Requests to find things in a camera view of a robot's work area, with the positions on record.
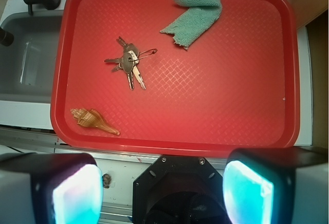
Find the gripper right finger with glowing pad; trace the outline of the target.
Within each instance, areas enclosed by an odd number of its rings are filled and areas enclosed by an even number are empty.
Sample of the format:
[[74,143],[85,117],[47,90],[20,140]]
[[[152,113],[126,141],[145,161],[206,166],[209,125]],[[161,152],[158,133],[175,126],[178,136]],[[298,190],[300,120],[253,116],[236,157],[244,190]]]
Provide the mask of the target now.
[[328,150],[235,149],[223,198],[232,223],[328,223]]

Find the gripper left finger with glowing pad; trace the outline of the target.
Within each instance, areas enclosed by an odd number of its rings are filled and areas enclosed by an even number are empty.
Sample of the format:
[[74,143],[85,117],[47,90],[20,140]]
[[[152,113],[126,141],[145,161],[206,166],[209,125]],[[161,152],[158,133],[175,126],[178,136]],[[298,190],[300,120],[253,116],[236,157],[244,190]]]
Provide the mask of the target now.
[[98,223],[102,201],[88,153],[1,155],[1,223]]

